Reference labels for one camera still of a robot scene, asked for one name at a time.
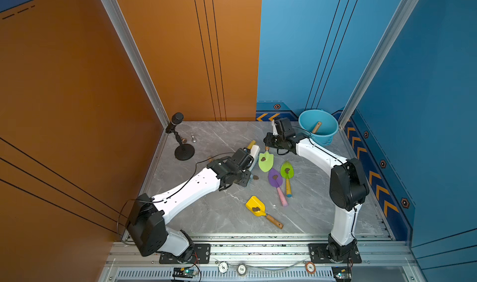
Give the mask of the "scrub brush blue white handle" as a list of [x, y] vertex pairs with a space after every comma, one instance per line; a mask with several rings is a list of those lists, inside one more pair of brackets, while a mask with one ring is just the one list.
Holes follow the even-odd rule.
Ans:
[[260, 153], [260, 147], [257, 144], [252, 145], [252, 147], [250, 149], [250, 155], [252, 156], [253, 161], [252, 161], [251, 166], [248, 168], [249, 171], [252, 171], [254, 166], [256, 165], [256, 163], [258, 161], [259, 153]]

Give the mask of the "green pointed shovel wooden handle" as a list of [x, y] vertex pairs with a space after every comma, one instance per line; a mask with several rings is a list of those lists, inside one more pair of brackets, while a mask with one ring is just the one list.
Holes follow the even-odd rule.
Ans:
[[274, 155], [270, 153], [270, 148], [265, 147], [265, 151], [260, 153], [258, 158], [258, 166], [264, 172], [267, 173], [273, 168]]

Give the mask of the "light green trowel wooden handle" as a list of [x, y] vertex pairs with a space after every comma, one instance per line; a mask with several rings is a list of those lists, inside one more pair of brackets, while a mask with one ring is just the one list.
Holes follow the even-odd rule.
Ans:
[[317, 134], [317, 132], [318, 132], [318, 130], [320, 129], [321, 125], [322, 125], [322, 123], [321, 123], [321, 122], [318, 122], [318, 123], [314, 126], [314, 128], [313, 128], [313, 130], [312, 130], [312, 133], [313, 133], [313, 134]]

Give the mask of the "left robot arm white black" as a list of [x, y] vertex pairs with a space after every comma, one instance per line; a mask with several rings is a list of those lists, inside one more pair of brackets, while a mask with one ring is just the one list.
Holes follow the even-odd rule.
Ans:
[[126, 230], [143, 257], [168, 253], [181, 262], [195, 257], [196, 245], [183, 230], [167, 224], [182, 210], [215, 191], [234, 184], [246, 187], [260, 147], [238, 149], [232, 156], [208, 160], [204, 169], [177, 187], [155, 196], [142, 194], [134, 200]]

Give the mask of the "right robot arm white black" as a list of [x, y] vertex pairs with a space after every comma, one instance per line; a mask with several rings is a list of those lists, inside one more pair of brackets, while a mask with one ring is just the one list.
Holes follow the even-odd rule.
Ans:
[[272, 128], [264, 138], [267, 147], [303, 157], [329, 175], [329, 196], [335, 213], [325, 257], [336, 263], [348, 261], [357, 245], [358, 214], [370, 193], [361, 161], [339, 156], [315, 143], [309, 134], [295, 132], [287, 118], [273, 121]]

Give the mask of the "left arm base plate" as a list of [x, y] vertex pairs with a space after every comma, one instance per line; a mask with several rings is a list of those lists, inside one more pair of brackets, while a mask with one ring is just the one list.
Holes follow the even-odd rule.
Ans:
[[162, 253], [159, 264], [208, 264], [211, 256], [211, 244], [196, 243], [187, 248], [178, 257], [171, 253]]

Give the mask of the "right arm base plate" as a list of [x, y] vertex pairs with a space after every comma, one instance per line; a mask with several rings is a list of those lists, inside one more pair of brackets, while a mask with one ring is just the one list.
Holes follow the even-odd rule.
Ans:
[[310, 243], [309, 256], [313, 263], [362, 263], [357, 244], [352, 242], [346, 246], [335, 243]]

